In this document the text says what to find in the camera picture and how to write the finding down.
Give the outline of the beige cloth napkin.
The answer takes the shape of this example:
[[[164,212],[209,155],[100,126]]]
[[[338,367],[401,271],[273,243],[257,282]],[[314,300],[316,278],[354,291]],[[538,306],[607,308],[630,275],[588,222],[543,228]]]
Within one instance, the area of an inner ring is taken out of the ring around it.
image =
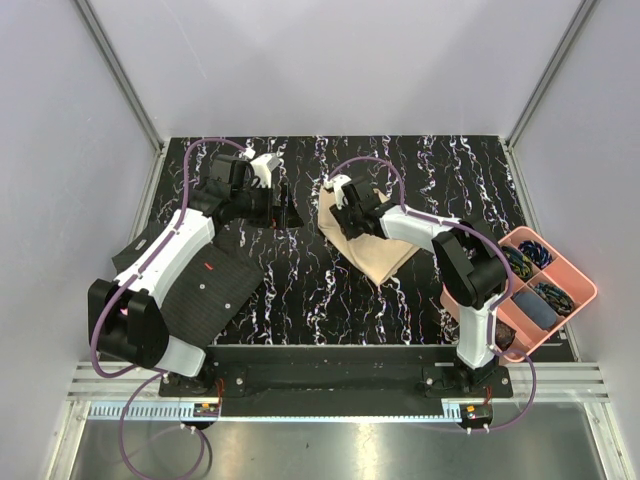
[[[335,196],[324,189],[319,194],[317,225],[327,240],[376,286],[394,276],[419,248],[401,240],[382,239],[369,234],[347,240],[330,212]]]

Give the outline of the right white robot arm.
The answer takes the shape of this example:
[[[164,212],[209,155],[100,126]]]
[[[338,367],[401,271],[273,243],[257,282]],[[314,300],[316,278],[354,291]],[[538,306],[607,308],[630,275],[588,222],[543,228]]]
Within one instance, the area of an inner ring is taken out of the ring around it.
[[[456,354],[462,366],[454,371],[454,384],[463,395],[480,394],[490,383],[485,367],[499,354],[497,308],[512,293],[514,277],[488,225],[384,201],[368,181],[347,175],[327,181],[323,191],[331,196],[328,213],[346,246],[364,239],[385,247],[402,242],[434,255],[445,292],[458,305]]]

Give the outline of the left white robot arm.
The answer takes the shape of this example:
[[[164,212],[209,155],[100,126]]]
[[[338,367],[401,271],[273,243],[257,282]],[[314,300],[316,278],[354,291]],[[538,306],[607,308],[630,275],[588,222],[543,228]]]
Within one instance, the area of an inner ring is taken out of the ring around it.
[[[136,368],[177,374],[196,396],[215,386],[206,348],[264,281],[264,271],[226,233],[245,220],[257,228],[303,226],[286,188],[273,175],[284,161],[277,153],[218,155],[209,176],[189,188],[164,227],[149,226],[123,252],[128,267],[88,290],[91,363],[110,377],[98,357]]]

